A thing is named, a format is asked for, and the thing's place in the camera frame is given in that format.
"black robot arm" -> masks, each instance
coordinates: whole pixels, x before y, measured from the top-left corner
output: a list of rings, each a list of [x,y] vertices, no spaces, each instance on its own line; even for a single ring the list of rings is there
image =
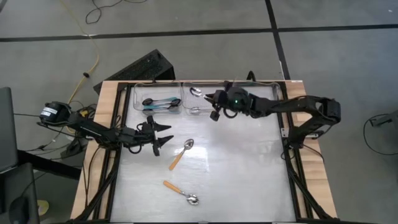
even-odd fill
[[[171,126],[157,124],[152,116],[147,117],[146,122],[137,125],[137,130],[127,127],[107,128],[72,111],[69,105],[56,101],[45,104],[38,124],[45,127],[68,126],[73,128],[77,135],[93,137],[99,146],[111,150],[119,149],[121,144],[129,149],[139,146],[140,149],[136,152],[130,150],[133,154],[140,152],[143,145],[151,143],[155,156],[159,156],[159,148],[173,137],[156,138],[155,131],[164,131]]]
[[[232,87],[231,82],[225,81],[224,90],[216,90],[213,94],[205,95],[205,99],[214,107],[210,118],[217,121],[220,117],[220,110],[226,117],[234,118],[238,113],[261,118],[272,113],[283,112],[306,112],[312,118],[299,127],[289,129],[287,138],[292,147],[303,147],[307,135],[314,133],[324,125],[333,126],[340,122],[340,104],[332,99],[317,96],[299,96],[289,100],[270,100],[261,98],[240,87]],[[227,113],[227,110],[235,112],[234,115]]]

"clear plastic tray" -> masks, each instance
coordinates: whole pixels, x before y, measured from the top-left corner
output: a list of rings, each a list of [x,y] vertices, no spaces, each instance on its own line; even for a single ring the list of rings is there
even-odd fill
[[[181,84],[175,83],[137,83],[132,91],[133,107],[135,110],[141,111],[142,114],[162,115],[162,114],[180,114],[182,101],[178,106],[170,107],[173,99],[181,100]],[[151,105],[144,106],[142,102],[146,99],[152,99]]]
[[[276,99],[277,88],[273,86],[277,85],[239,85],[259,97]],[[214,93],[222,90],[223,84],[197,87],[203,93]],[[191,101],[183,103],[196,106]],[[135,128],[145,121],[138,118],[141,114],[130,106],[126,126]],[[287,194],[290,187],[286,164],[280,158],[283,147],[276,114],[259,119],[244,114],[228,119],[220,114],[219,121],[214,122],[208,116],[185,113],[183,108],[178,116],[165,114],[154,119],[172,126],[156,133],[158,138],[169,135],[174,138],[162,146],[160,157],[154,156],[150,144],[143,146],[139,154],[133,155],[127,149],[121,151],[112,222],[295,220],[292,196]],[[169,171],[169,165],[181,153],[187,139],[194,139],[193,147]],[[164,186],[165,180],[197,195],[199,205],[189,205],[183,196]]]
[[[275,99],[278,99],[278,96],[280,94],[280,86],[278,83],[259,83],[259,82],[252,82],[252,81],[239,81],[239,82],[234,82],[233,86],[238,86],[241,88],[245,87],[256,87],[256,86],[269,86],[272,87],[273,89],[273,94]],[[185,82],[182,83],[181,86],[181,94],[182,94],[182,106],[185,108],[186,112],[188,114],[192,115],[200,115],[200,114],[209,114],[211,111],[213,111],[212,105],[206,101],[203,97],[197,97],[191,94],[190,89],[194,88],[199,88],[202,92],[202,94],[209,94],[209,93],[214,93],[215,89],[214,87],[219,87],[220,90],[224,89],[224,82],[211,82],[211,83],[190,83],[190,82]]]

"metal bracket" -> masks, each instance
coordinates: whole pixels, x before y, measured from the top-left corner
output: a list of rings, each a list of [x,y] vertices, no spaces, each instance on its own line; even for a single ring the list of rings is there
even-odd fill
[[[287,138],[289,136],[289,128],[281,128],[280,129],[280,135],[283,138]],[[312,133],[312,134],[307,135],[306,138],[317,139],[317,138],[319,138],[319,134]]]
[[[283,138],[287,138],[289,136],[289,128],[281,128],[280,129],[280,135]]]

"spoon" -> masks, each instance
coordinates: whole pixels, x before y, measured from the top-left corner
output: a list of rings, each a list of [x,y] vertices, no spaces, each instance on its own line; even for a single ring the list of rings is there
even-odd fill
[[[174,159],[173,163],[170,165],[169,170],[173,170],[175,165],[179,162],[182,155],[184,155],[185,150],[190,150],[193,146],[193,139],[188,139],[184,143],[184,150]]]
[[[169,106],[168,108],[154,108],[154,109],[143,109],[142,113],[145,115],[155,115],[157,112],[161,111],[167,111],[168,113],[179,113],[178,111],[179,107],[178,106]]]
[[[198,199],[198,197],[197,197],[196,195],[193,195],[193,194],[186,194],[186,193],[184,193],[183,191],[181,191],[180,189],[178,189],[178,187],[172,185],[170,182],[168,182],[168,181],[166,181],[166,180],[163,181],[163,184],[164,184],[166,187],[168,187],[168,188],[174,190],[175,192],[184,195],[184,196],[187,198],[187,202],[188,202],[189,204],[191,204],[191,205],[198,205],[198,204],[199,204],[199,199]]]
[[[145,109],[155,109],[155,108],[171,108],[173,106],[180,106],[181,105],[181,100],[180,99],[174,99],[170,103],[164,103],[160,105],[145,105]]]
[[[189,89],[189,92],[190,92],[192,95],[194,95],[195,97],[201,97],[201,96],[203,96],[203,94],[201,93],[201,90],[198,89],[198,88],[196,88],[196,87],[191,87],[191,88]]]
[[[169,97],[166,99],[161,99],[161,100],[153,100],[152,98],[147,98],[142,102],[142,105],[147,106],[153,104],[153,102],[160,102],[160,101],[173,101],[177,99],[177,97]]]

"concrete floor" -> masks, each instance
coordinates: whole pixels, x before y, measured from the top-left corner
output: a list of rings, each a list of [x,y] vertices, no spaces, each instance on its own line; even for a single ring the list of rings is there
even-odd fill
[[[84,24],[85,14],[93,8],[91,1],[65,2],[89,34],[271,26],[261,0],[122,2],[104,9],[95,25]],[[96,2],[101,6],[105,1]],[[278,0],[272,5],[278,27],[398,21],[394,0]],[[53,35],[80,35],[58,1],[8,1],[0,13],[0,38]],[[334,97],[342,105],[342,122],[320,140],[338,216],[350,221],[396,223],[398,158],[371,152],[364,144],[362,127],[370,116],[397,109],[398,30],[294,32],[280,37],[291,78],[304,80],[308,94]],[[282,79],[271,33],[101,39],[96,43],[100,63],[75,98],[85,105],[98,99],[93,85],[153,49],[169,59],[178,79],[243,79],[249,70],[258,79]],[[12,88],[16,113],[38,114],[45,102],[67,101],[81,74],[95,60],[89,40],[7,42],[0,43],[0,49],[0,86]],[[54,136],[35,122],[35,118],[16,117],[20,149],[35,148]],[[398,150],[396,130],[390,126],[369,128],[368,133],[369,141],[380,151]],[[62,136],[54,146],[67,141]],[[45,156],[58,157],[59,152]],[[79,165],[81,160],[76,157],[64,162]],[[38,197],[52,204],[46,222],[68,218],[76,185],[53,175],[38,181]]]

